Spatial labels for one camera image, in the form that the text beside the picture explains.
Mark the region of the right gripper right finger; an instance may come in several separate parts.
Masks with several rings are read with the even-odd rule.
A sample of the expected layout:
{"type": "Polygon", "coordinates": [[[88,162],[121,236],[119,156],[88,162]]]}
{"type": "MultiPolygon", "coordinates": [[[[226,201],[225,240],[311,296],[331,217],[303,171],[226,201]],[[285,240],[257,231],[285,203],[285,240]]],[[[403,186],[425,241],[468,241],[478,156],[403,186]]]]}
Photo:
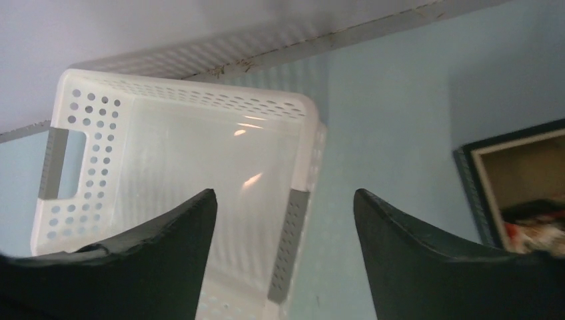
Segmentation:
{"type": "Polygon", "coordinates": [[[563,319],[564,260],[453,235],[366,189],[354,222],[379,319],[563,319]]]}

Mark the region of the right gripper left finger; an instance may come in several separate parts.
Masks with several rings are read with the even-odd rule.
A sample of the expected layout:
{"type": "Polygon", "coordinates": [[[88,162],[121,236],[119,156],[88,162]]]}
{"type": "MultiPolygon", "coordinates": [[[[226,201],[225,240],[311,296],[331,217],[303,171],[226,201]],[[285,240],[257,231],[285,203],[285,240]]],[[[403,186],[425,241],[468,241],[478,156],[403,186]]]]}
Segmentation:
{"type": "Polygon", "coordinates": [[[1,318],[194,319],[216,218],[205,189],[72,253],[2,255],[1,318]]]}

